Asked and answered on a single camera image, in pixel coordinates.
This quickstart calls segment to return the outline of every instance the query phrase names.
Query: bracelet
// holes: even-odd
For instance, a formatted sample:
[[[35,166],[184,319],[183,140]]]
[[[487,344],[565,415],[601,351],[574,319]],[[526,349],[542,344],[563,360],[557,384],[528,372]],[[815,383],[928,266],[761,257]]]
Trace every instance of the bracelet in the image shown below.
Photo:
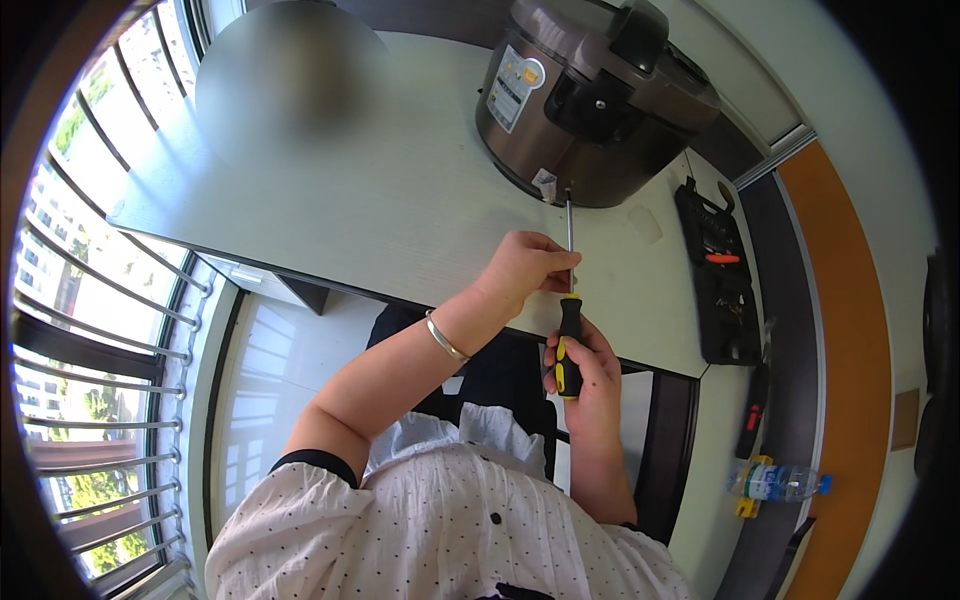
[[[426,328],[430,330],[430,333],[433,334],[433,338],[437,340],[437,344],[440,344],[441,348],[446,350],[446,353],[453,357],[461,365],[465,365],[470,359],[469,356],[463,354],[460,350],[454,348],[440,332],[436,325],[433,324],[433,319],[430,318],[430,314],[433,312],[433,309],[426,311]]]

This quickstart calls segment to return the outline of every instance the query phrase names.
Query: floor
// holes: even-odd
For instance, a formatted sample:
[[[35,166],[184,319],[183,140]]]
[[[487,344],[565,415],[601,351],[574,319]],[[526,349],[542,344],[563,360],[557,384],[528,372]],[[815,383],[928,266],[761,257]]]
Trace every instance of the floor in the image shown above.
[[[212,448],[214,535],[280,457],[300,411],[326,380],[361,353],[383,302],[331,291],[324,315],[249,294],[237,317],[217,400]],[[444,384],[456,393],[460,381]],[[652,374],[624,378],[621,439],[636,482],[650,407]],[[558,421],[565,429],[563,403]],[[558,444],[554,482],[569,492],[569,446]]]

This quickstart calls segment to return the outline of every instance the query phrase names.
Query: plastic water bottle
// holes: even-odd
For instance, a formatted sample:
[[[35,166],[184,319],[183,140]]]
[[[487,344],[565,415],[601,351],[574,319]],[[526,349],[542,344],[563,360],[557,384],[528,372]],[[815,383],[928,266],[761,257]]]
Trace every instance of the plastic water bottle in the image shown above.
[[[734,467],[727,491],[738,496],[776,502],[803,502],[814,493],[830,491],[830,475],[817,479],[810,467],[741,462]]]

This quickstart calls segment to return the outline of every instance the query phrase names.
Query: tool case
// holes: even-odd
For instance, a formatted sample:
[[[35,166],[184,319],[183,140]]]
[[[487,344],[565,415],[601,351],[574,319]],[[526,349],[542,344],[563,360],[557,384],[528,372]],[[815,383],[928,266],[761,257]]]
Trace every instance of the tool case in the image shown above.
[[[750,266],[733,219],[732,197],[726,196],[727,206],[720,208],[698,194],[696,181],[687,177],[674,193],[674,202],[693,274],[700,353],[713,365],[750,367],[760,362],[760,327]],[[739,260],[715,264],[708,261],[708,254]]]

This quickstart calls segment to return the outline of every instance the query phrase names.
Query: orange wall panel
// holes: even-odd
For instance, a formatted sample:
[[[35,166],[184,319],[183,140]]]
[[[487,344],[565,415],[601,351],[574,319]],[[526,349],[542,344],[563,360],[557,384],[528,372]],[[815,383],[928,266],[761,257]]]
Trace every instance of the orange wall panel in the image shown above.
[[[835,598],[874,513],[887,454],[890,345],[867,239],[819,143],[779,167],[804,233],[824,329],[827,411],[820,472],[833,474],[810,514],[817,527],[788,600]]]

